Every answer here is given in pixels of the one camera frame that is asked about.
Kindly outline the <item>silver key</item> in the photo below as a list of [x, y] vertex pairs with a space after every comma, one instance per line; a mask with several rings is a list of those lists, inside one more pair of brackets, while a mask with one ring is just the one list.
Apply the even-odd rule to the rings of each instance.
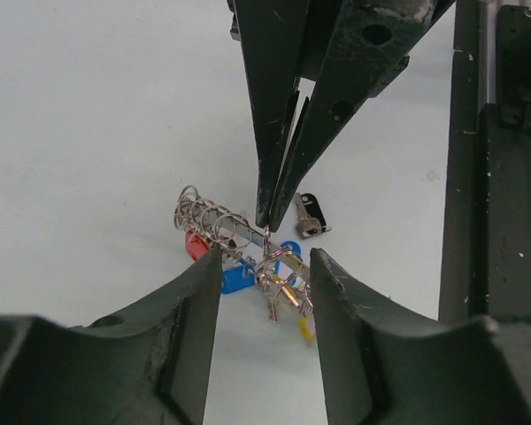
[[307, 239], [314, 236], [320, 236], [323, 233], [330, 232], [332, 228], [328, 226], [322, 227], [318, 219], [311, 217], [305, 210], [303, 201], [300, 197], [301, 193], [294, 195], [294, 202], [296, 204], [297, 222], [296, 232], [302, 239]]

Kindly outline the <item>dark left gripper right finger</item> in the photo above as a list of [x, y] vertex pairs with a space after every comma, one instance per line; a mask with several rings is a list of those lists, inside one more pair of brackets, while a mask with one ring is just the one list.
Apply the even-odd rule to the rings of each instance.
[[311, 252], [332, 424], [531, 424], [531, 316], [457, 325], [399, 305]]

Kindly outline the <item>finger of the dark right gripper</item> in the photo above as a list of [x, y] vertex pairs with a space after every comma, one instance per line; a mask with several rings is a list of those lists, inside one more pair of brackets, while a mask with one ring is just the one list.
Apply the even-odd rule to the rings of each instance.
[[256, 224], [275, 227], [273, 201], [296, 101], [308, 1], [233, 1], [256, 149]]
[[269, 213], [279, 228], [305, 175], [400, 62], [450, 8], [449, 1], [344, 1], [309, 102], [297, 122]]

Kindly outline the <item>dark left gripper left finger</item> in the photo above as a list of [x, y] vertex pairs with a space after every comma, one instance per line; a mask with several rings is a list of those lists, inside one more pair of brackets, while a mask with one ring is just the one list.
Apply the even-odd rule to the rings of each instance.
[[87, 327], [0, 315], [0, 424], [200, 424], [221, 252]]

